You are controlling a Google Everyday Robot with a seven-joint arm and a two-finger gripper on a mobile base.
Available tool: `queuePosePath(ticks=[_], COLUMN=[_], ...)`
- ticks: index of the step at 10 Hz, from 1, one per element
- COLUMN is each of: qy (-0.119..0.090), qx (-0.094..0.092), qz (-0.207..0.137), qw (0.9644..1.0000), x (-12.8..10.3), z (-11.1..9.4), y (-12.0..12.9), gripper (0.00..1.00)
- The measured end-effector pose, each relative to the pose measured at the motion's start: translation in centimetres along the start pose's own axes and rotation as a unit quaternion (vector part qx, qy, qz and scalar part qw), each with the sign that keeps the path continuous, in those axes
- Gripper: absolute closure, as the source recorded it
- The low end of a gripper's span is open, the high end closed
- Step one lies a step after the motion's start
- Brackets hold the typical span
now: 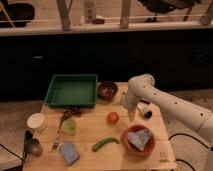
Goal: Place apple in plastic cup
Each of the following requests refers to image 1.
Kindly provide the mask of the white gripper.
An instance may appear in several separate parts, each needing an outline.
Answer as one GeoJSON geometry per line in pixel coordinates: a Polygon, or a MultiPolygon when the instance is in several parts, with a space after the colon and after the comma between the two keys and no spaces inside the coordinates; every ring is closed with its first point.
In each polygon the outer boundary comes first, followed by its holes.
{"type": "Polygon", "coordinates": [[[128,110],[129,121],[132,122],[136,115],[136,107],[138,104],[138,97],[131,91],[127,91],[122,95],[121,105],[128,110]]]}

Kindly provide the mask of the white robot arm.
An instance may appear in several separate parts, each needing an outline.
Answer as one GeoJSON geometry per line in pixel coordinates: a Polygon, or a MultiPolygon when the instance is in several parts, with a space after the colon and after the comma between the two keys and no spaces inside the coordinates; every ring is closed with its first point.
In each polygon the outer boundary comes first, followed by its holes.
{"type": "Polygon", "coordinates": [[[160,91],[154,87],[154,84],[155,79],[151,74],[129,79],[127,91],[121,98],[121,105],[128,110],[129,118],[134,118],[133,111],[141,99],[172,114],[210,143],[204,171],[213,171],[213,112],[160,91]]]}

